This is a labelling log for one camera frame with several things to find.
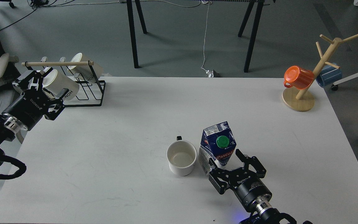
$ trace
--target white mug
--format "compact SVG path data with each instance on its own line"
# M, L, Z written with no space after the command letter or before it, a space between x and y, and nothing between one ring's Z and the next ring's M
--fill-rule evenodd
M168 147L167 159L172 173L183 177L193 171L197 150L192 143L177 136L176 141Z
M42 84L44 88L51 92L54 96L58 95L62 89L67 88L68 92L66 95L64 95L63 100L71 100L77 95L80 89L78 83L74 82L71 78L68 78L56 69L53 69L48 75L45 76Z
M86 57L83 53L78 53L71 59L71 62L80 62L80 61L92 61L92 60L90 58ZM98 65L96 62L94 62L94 65L92 66L92 68L94 69L95 74L99 79L103 73L103 68L100 65ZM86 66L77 66L77 65L69 66L67 71L68 72L71 71L72 73L81 73L81 75L78 77L81 80L85 80L89 83L96 82L96 79L94 78L94 75L92 74L92 71L88 65L86 65Z

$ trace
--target green bottle cap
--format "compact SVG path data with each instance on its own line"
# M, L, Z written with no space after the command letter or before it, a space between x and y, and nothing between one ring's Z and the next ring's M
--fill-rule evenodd
M219 136L216 139L216 144L218 145L219 148L226 148L229 145L230 141L229 138L226 136Z

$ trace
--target black table leg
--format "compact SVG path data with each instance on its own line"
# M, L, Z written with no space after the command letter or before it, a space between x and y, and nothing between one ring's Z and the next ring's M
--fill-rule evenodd
M248 4L246 14L244 15L243 23L241 23L240 31L238 32L238 35L237 35L238 37L241 37L243 35L244 28L246 28L247 21L250 18L250 14L251 14L251 11L252 11L252 8L253 8L253 4L254 4L254 2L250 2Z
M258 26L259 26L259 21L260 21L260 15L262 14L262 9L263 9L263 2L259 2L257 5L257 8L256 8L255 20L254 20L254 23L252 26L250 45L248 45L246 64L244 65L244 72L248 72L248 69L250 68L250 61L251 61L251 57L252 57L253 46L255 44L256 34L258 32Z
M140 68L138 63L138 50L136 48L135 23L133 21L133 9L131 0L126 1L126 9L128 10L129 32L131 33L133 65L135 68Z
M143 18L142 6L140 6L140 1L135 0L135 4L136 4L136 9L138 10L138 15L140 19L140 24L142 25L143 33L147 34L145 19Z

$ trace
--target milk carton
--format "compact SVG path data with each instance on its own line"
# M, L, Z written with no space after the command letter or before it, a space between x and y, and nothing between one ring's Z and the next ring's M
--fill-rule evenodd
M235 148L236 141L227 121L204 129L199 150L199 161L204 173L209 174L209 158L219 168L224 168Z

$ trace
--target white chair armrest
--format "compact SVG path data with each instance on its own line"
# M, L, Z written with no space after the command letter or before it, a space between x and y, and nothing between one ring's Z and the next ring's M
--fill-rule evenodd
M0 78L4 75L8 62L17 63L19 58L17 56L10 56L9 53L5 53L0 57Z

